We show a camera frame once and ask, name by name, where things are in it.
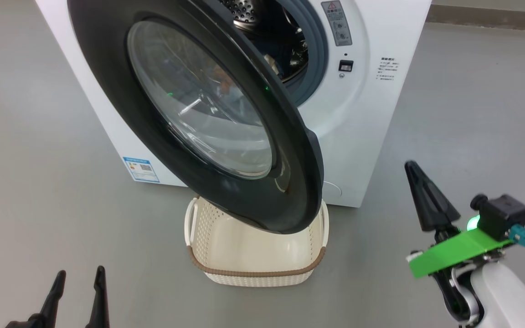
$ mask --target washing machine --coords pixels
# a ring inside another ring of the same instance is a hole
[[[133,179],[279,233],[362,204],[430,2],[37,0]]]

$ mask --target green led light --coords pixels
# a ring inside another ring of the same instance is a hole
[[[477,222],[479,222],[479,215],[469,219],[469,222],[467,222],[467,231],[477,229]]]

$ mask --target basket handle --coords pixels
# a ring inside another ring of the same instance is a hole
[[[192,199],[188,205],[187,210],[185,210],[184,237],[186,246],[191,246],[191,242],[194,237],[194,229],[196,228],[196,214],[198,212],[198,205],[196,205],[197,200],[197,198]]]
[[[327,205],[321,201],[321,213],[323,214],[322,228],[323,228],[323,247],[327,246],[327,239],[329,239],[329,213],[327,212]]]

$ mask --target woven basket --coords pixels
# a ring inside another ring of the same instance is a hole
[[[321,262],[329,236],[327,206],[298,233],[279,235],[253,228],[203,198],[185,214],[185,244],[194,264],[224,285],[279,287],[304,282]]]

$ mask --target green bracket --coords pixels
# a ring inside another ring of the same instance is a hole
[[[408,265],[413,276],[421,278],[493,249],[502,248],[511,242],[509,239],[495,241],[479,229],[464,231],[427,249]]]

